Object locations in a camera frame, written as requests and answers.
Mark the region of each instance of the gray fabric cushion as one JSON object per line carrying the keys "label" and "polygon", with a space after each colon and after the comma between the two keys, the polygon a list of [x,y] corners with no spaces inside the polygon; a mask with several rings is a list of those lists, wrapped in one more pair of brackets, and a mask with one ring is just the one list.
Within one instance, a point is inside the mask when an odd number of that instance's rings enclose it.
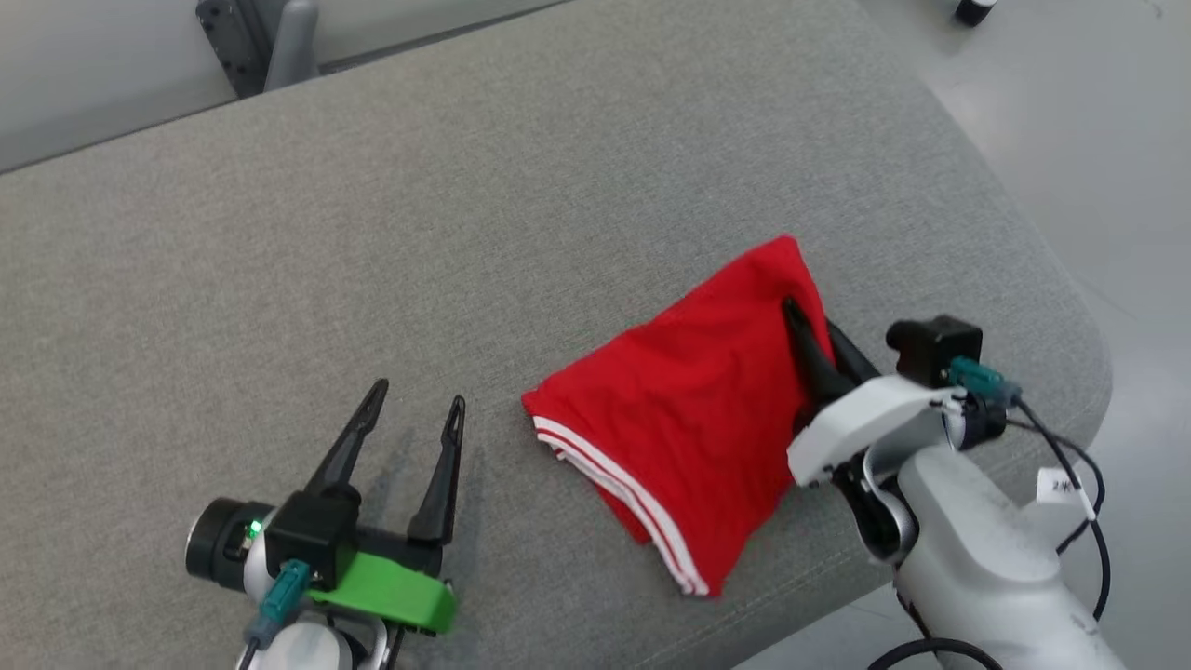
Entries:
{"label": "gray fabric cushion", "polygon": [[[579,0],[8,174],[0,226],[13,666],[229,665],[252,610],[186,576],[192,520],[283,500],[379,376],[370,524],[469,402],[459,627],[419,668],[723,666],[847,603],[888,575],[837,495],[684,599],[518,402],[782,231],[885,370],[888,323],[947,311],[1073,438],[1110,388],[1067,274],[841,0]],[[1021,499],[1047,456],[975,458]]]}

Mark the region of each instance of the white label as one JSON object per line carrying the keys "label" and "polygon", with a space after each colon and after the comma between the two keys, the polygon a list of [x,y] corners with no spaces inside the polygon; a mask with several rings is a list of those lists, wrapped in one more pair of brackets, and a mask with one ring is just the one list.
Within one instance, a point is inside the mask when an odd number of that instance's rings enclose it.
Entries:
{"label": "white label", "polygon": [[1039,469],[1037,501],[1049,505],[1073,505],[1084,507],[1079,489],[1071,483],[1067,472],[1061,468]]}

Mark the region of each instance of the teal connector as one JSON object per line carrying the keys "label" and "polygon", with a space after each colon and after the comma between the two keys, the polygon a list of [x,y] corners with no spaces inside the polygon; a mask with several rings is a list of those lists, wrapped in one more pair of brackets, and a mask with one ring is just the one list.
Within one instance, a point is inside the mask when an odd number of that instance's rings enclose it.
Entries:
{"label": "teal connector", "polygon": [[310,565],[300,561],[286,562],[273,582],[273,588],[261,602],[256,619],[244,628],[244,644],[251,645],[255,641],[256,649],[269,649],[273,638],[285,627],[289,614],[301,602],[308,588]]}
{"label": "teal connector", "polygon": [[965,357],[952,361],[948,377],[952,384],[964,387],[977,396],[999,401],[1005,407],[1014,407],[1022,395],[1021,387],[1005,380],[996,370]]}

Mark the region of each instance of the gray floor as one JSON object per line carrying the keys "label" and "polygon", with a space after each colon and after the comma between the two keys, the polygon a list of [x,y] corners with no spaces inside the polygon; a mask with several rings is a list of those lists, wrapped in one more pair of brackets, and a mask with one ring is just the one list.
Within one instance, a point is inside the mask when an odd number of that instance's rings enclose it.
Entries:
{"label": "gray floor", "polygon": [[[1084,288],[1115,374],[1092,445],[1110,489],[1102,628],[1129,668],[1186,666],[1191,2],[1002,0],[969,31],[950,23],[954,0],[860,1]],[[1058,538],[1073,524],[1065,512],[1030,514]],[[1095,546],[1081,541],[1064,566],[1095,600]],[[913,637],[886,587],[740,668],[866,668]]]}

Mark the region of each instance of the red cloth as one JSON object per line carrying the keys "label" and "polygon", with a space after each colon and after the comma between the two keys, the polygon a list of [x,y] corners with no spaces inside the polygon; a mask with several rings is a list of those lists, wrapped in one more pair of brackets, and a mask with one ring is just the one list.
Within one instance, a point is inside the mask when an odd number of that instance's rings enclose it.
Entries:
{"label": "red cloth", "polygon": [[653,540],[686,594],[719,594],[792,482],[786,447],[806,397],[785,295],[830,352],[818,290],[781,236],[522,397],[538,439]]}

